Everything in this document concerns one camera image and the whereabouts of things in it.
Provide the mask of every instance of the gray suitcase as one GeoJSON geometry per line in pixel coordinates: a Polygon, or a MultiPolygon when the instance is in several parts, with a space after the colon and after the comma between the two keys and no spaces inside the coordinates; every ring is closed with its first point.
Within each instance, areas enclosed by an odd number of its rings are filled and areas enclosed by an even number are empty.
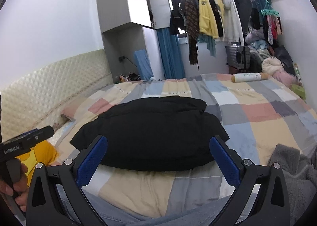
{"type": "Polygon", "coordinates": [[[248,46],[228,45],[227,64],[238,70],[250,69],[250,48],[248,46]]]}

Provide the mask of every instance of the pink pillow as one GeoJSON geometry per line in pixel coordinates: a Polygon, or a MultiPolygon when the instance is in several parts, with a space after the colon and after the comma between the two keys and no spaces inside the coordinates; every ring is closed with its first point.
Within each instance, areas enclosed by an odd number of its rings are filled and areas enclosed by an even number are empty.
{"type": "Polygon", "coordinates": [[[279,70],[276,73],[274,73],[273,78],[283,83],[288,88],[291,88],[292,84],[297,84],[296,78],[284,70],[279,70]]]}

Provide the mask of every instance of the brown plaid scarf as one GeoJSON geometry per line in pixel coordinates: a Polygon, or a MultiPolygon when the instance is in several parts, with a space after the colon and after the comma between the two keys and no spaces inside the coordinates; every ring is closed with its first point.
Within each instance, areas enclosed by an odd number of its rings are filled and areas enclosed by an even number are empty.
{"type": "Polygon", "coordinates": [[[198,64],[197,42],[199,35],[199,13],[194,0],[185,0],[186,30],[189,44],[189,61],[198,64]]]}

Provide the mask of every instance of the plaid bedsheet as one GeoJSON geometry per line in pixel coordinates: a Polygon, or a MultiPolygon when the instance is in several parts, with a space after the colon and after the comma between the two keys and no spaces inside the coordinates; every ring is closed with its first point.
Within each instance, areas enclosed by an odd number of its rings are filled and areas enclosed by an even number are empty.
{"type": "MultiPolygon", "coordinates": [[[[216,115],[227,131],[229,148],[255,164],[266,165],[278,143],[297,148],[308,157],[316,149],[315,111],[283,84],[272,77],[232,83],[231,75],[207,74],[182,80],[127,82],[97,91],[85,102],[93,105],[59,144],[60,162],[78,154],[69,141],[98,114],[119,103],[169,95],[204,100],[206,111],[216,115]]],[[[155,125],[149,122],[144,126],[155,125]]],[[[136,172],[99,165],[84,189],[125,211],[150,217],[183,212],[234,190],[214,161],[182,172],[136,172]]]]}

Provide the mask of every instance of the blue cloth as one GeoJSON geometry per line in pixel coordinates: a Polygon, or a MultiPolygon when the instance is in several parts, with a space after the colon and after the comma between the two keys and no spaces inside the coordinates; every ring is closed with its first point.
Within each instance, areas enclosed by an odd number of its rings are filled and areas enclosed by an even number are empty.
{"type": "Polygon", "coordinates": [[[257,40],[251,43],[251,46],[254,47],[256,50],[258,49],[267,49],[269,47],[268,43],[265,40],[257,40]]]}
{"type": "MultiPolygon", "coordinates": [[[[61,185],[56,186],[68,216],[75,222],[80,223],[69,203],[69,200],[67,199],[63,187],[61,185]]],[[[85,191],[83,192],[93,208],[104,220],[104,222],[108,224],[108,226],[209,226],[230,198],[230,196],[227,196],[180,214],[153,219],[139,214],[129,214],[107,203],[100,197],[93,196],[92,194],[89,194],[85,191]]],[[[255,199],[256,194],[252,193],[237,222],[241,222],[248,217],[255,199]]]]}
{"type": "Polygon", "coordinates": [[[169,28],[157,29],[159,48],[165,79],[183,79],[185,70],[177,35],[170,35],[169,28]]]}
{"type": "Polygon", "coordinates": [[[145,50],[139,50],[134,52],[134,59],[137,63],[137,69],[140,73],[142,80],[150,80],[153,77],[152,68],[150,65],[149,58],[145,50]]]}
{"type": "Polygon", "coordinates": [[[210,56],[216,57],[216,42],[211,36],[200,34],[198,43],[207,43],[207,49],[210,51],[210,56]]]}

